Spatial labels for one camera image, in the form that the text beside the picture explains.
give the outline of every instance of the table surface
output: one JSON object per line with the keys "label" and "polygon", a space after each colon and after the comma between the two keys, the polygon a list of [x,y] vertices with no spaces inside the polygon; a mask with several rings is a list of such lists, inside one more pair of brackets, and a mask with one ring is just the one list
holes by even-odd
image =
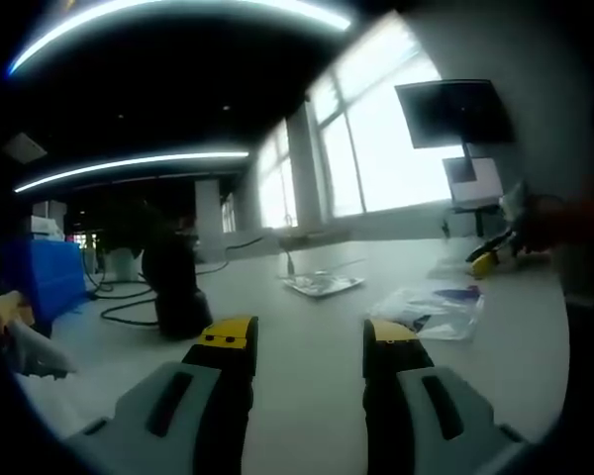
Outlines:
{"label": "table surface", "polygon": [[[435,269],[442,259],[460,262],[474,246],[467,239],[397,240],[346,242],[292,253],[298,273],[364,259],[338,270],[364,277],[363,285],[320,301],[277,280],[286,272],[286,256],[281,254],[235,261],[223,271],[201,276],[199,286],[215,320],[259,316],[243,473],[364,474],[365,311],[400,287],[426,285],[428,276],[438,275]],[[474,283],[463,272],[442,272],[442,280],[447,277],[451,283]],[[474,339],[425,340],[425,348],[435,365],[450,367],[491,402],[497,424],[540,440],[561,412],[568,377],[569,333],[559,281],[543,265],[498,273],[478,285],[485,303]],[[83,313],[110,306],[94,302]],[[122,373],[133,377],[124,381],[108,375],[119,395],[160,363],[180,359],[191,344],[166,343],[156,332],[132,332],[84,317],[60,319],[55,338],[91,365],[110,365],[111,360],[123,365]],[[153,319],[153,308],[123,317]]]}

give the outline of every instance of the black cable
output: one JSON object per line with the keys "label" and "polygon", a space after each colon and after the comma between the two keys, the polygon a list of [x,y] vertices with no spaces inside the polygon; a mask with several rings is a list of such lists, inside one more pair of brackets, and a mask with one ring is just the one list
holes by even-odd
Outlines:
{"label": "black cable", "polygon": [[[261,240],[263,240],[265,237],[258,237],[257,239],[254,239],[250,242],[246,242],[244,244],[238,244],[238,245],[230,245],[227,246],[225,248],[225,251],[227,250],[231,250],[231,249],[242,249],[244,247],[249,247],[250,245],[256,244],[258,242],[260,242]],[[206,275],[206,274],[213,274],[215,272],[219,272],[222,269],[226,268],[231,262],[229,260],[227,260],[224,264],[222,264],[220,267],[218,267],[217,269],[212,269],[212,270],[205,270],[202,272],[196,272],[196,275]],[[90,279],[91,282],[93,282],[92,278],[90,277],[90,275],[86,272],[86,275],[88,275],[88,278]],[[137,283],[137,282],[110,282],[112,283]],[[139,294],[134,294],[134,295],[125,295],[125,296],[121,296],[121,297],[103,297],[103,296],[96,296],[96,298],[98,299],[105,299],[105,300],[124,300],[124,299],[130,299],[130,298],[135,298],[135,297],[140,297],[142,295],[145,295],[149,292],[151,292],[152,289],[151,287],[149,287],[149,289],[147,289],[145,292],[141,292]],[[133,321],[133,320],[125,320],[125,319],[119,319],[117,317],[109,317],[108,314],[110,314],[111,312],[116,312],[118,310],[124,310],[124,309],[130,309],[132,307],[138,306],[138,305],[144,305],[144,304],[150,304],[152,302],[154,302],[156,300],[156,298],[154,299],[147,299],[147,300],[139,300],[138,302],[131,302],[129,304],[125,304],[125,305],[119,305],[117,307],[112,307],[110,309],[104,310],[99,317],[102,318],[103,320],[107,320],[110,322],[117,322],[119,324],[126,324],[126,325],[132,325],[135,327],[158,327],[158,322],[137,322],[137,321]]]}

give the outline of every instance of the clear plastic bag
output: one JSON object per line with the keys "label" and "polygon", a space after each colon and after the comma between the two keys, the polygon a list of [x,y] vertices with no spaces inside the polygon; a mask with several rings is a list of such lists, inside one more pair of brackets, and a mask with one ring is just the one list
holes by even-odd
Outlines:
{"label": "clear plastic bag", "polygon": [[418,338],[469,339],[483,307],[484,297],[475,285],[401,288],[367,313],[369,318],[403,324]]}

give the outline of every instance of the fluorescent light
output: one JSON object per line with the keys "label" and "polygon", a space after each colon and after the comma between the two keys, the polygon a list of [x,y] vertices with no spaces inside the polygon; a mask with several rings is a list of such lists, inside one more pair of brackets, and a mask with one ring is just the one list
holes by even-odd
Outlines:
{"label": "fluorescent light", "polygon": [[[69,18],[59,26],[53,28],[48,33],[43,35],[41,38],[37,39],[32,45],[27,47],[11,64],[9,67],[9,75],[13,74],[16,69],[18,69],[22,64],[24,64],[28,59],[31,58],[34,54],[48,45],[50,42],[53,42],[57,38],[65,35],[66,33],[74,30],[77,27],[84,25],[92,20],[97,18],[104,17],[106,15],[111,15],[116,12],[120,12],[122,10],[126,10],[128,8],[139,7],[141,5],[146,5],[149,3],[156,3],[161,2],[164,0],[111,0],[109,2],[97,5],[96,7],[89,8],[74,17]],[[193,1],[199,0],[170,0],[170,1],[177,1],[180,3],[189,3]],[[267,7],[272,7],[288,12],[297,13],[299,15],[303,15],[313,20],[320,21],[325,23],[333,28],[338,30],[346,30],[347,27],[350,25],[350,21],[340,15],[335,13],[329,12],[324,10],[320,7],[315,7],[308,3],[300,2],[297,0],[229,0],[231,2],[249,2],[249,3],[257,3],[259,5],[265,5]]]}
{"label": "fluorescent light", "polygon": [[288,12],[297,13],[304,17],[320,21],[338,30],[347,30],[351,21],[323,8],[310,5],[297,0],[238,0],[240,2],[256,3],[272,8],[279,8]]}
{"label": "fluorescent light", "polygon": [[208,153],[180,153],[178,155],[160,155],[160,156],[148,156],[145,158],[132,158],[130,160],[121,160],[121,161],[110,161],[108,163],[100,163],[98,165],[86,166],[84,168],[77,168],[75,170],[64,171],[63,173],[58,173],[57,175],[47,176],[46,178],[41,178],[36,180],[32,183],[28,183],[23,185],[19,188],[15,189],[16,193],[22,193],[23,191],[30,190],[31,188],[35,188],[40,185],[44,185],[45,183],[49,183],[56,180],[61,180],[63,178],[68,178],[69,176],[74,175],[82,175],[84,173],[90,173],[92,171],[98,170],[105,170],[108,168],[118,168],[120,166],[129,166],[129,165],[140,165],[143,163],[157,163],[160,161],[173,161],[173,160],[198,160],[203,158],[247,158],[248,152],[247,151],[215,151],[215,152],[208,152]]}

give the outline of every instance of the blue box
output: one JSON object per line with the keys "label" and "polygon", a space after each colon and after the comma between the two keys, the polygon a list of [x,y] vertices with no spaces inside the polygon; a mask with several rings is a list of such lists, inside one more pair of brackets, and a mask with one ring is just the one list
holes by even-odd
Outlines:
{"label": "blue box", "polygon": [[5,283],[31,302],[36,321],[50,323],[86,300],[76,242],[17,239],[1,250]]}

